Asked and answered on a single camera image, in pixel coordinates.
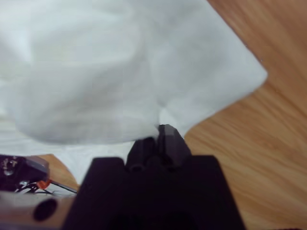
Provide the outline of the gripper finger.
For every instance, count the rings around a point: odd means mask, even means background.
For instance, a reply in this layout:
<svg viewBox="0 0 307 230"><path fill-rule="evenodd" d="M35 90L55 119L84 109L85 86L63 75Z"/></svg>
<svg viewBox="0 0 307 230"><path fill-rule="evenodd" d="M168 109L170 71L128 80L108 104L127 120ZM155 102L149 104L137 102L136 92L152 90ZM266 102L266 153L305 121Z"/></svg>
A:
<svg viewBox="0 0 307 230"><path fill-rule="evenodd" d="M160 125L158 130L157 150L162 164L166 168L180 167L192 155L184 138L169 124Z"/></svg>
<svg viewBox="0 0 307 230"><path fill-rule="evenodd" d="M156 140L154 138L135 141L127 156L126 169L129 172L143 171L146 168L148 159L156 154L156 150Z"/></svg>

